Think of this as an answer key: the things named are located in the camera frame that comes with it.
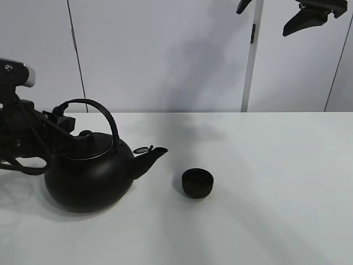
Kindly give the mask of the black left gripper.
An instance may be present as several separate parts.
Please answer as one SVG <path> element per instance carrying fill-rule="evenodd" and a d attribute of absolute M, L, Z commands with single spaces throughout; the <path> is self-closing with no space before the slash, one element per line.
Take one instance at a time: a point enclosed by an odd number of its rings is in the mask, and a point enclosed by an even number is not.
<path fill-rule="evenodd" d="M 35 110 L 34 103 L 16 100 L 1 108 L 1 160 L 40 157 L 53 154 L 86 158 L 93 141 L 92 131 L 73 136 L 76 119 L 64 116 L 66 107 L 51 112 Z"/>

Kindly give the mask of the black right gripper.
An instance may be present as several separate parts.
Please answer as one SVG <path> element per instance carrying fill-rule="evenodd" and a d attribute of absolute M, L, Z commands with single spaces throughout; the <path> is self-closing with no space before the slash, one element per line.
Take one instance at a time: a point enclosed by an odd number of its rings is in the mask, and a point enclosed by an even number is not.
<path fill-rule="evenodd" d="M 240 0 L 236 13 L 242 14 L 252 0 Z M 346 0 L 298 0 L 300 11 L 284 26 L 282 35 L 289 36 L 295 32 L 311 27 L 319 27 L 328 21 L 328 14 L 339 18 L 347 12 Z"/>

